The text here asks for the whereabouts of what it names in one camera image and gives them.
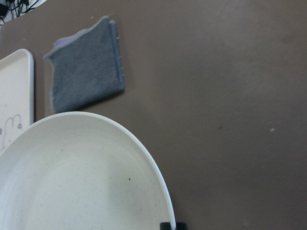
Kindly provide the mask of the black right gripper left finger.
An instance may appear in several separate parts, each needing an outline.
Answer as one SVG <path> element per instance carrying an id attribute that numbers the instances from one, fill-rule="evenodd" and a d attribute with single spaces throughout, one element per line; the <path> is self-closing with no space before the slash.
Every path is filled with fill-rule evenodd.
<path id="1" fill-rule="evenodd" d="M 172 230 L 170 222 L 160 223 L 160 230 Z"/>

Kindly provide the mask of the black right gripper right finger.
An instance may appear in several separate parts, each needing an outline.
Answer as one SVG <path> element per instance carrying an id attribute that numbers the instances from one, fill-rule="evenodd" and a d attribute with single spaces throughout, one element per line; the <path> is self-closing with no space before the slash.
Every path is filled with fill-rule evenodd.
<path id="1" fill-rule="evenodd" d="M 176 230 L 187 230 L 187 224 L 184 222 L 177 222 Z"/>

